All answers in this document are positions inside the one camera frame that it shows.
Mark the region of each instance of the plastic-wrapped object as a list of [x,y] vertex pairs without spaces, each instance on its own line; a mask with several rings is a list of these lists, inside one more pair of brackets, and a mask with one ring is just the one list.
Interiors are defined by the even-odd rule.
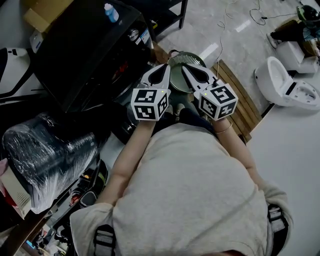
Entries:
[[49,208],[97,154],[96,137],[72,120],[47,113],[9,128],[2,137],[4,155],[34,213]]

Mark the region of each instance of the dark jeans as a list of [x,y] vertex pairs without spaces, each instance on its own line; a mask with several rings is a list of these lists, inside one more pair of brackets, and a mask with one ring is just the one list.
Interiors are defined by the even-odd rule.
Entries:
[[[156,123],[153,134],[165,129],[169,126],[172,126],[176,123],[176,116],[165,112],[163,117]],[[191,126],[198,126],[207,129],[210,133],[212,133],[215,137],[217,137],[211,123],[203,119],[202,117],[195,114],[191,109],[184,108],[180,111],[179,115],[179,123],[183,123]]]
[[305,27],[305,24],[300,22],[279,32],[272,32],[270,35],[273,39],[283,42],[303,42]]

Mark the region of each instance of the white t-shirt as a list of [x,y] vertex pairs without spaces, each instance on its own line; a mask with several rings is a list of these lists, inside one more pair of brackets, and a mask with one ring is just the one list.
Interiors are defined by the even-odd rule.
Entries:
[[245,167],[201,127],[178,123],[156,133],[116,206],[100,203],[71,215],[79,256],[94,255],[93,236],[109,223],[116,255],[194,255],[235,250],[263,256],[267,214],[277,204],[289,223],[287,196],[259,188]]

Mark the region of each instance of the toilet bowl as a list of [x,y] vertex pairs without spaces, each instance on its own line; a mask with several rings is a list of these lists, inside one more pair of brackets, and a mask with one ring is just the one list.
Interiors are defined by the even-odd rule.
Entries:
[[315,88],[302,80],[294,81],[277,58],[267,58],[254,71],[254,77],[268,101],[284,107],[320,110],[320,97]]

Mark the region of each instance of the gray floor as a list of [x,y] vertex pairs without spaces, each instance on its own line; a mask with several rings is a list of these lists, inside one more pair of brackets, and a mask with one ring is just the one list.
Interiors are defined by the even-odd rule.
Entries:
[[[222,49],[220,36],[223,28],[218,26],[218,22],[224,21],[225,17],[226,29],[222,35],[221,59],[245,87],[260,113],[263,113],[269,103],[256,85],[254,70],[267,57],[276,56],[266,33],[272,32],[291,16],[267,19],[266,25],[262,26],[256,24],[249,15],[250,9],[258,8],[258,0],[232,2],[234,1],[189,0],[184,27],[179,29],[177,22],[165,30],[158,38],[159,45],[167,52],[176,49],[203,56],[217,47],[204,60],[207,67],[212,67]],[[233,18],[224,15],[228,3],[232,4],[228,5],[227,13]],[[292,14],[296,12],[298,5],[300,4],[297,0],[260,0],[261,14],[253,11],[252,16],[261,23],[261,16]],[[179,14],[180,8],[180,5],[176,5],[171,10]]]

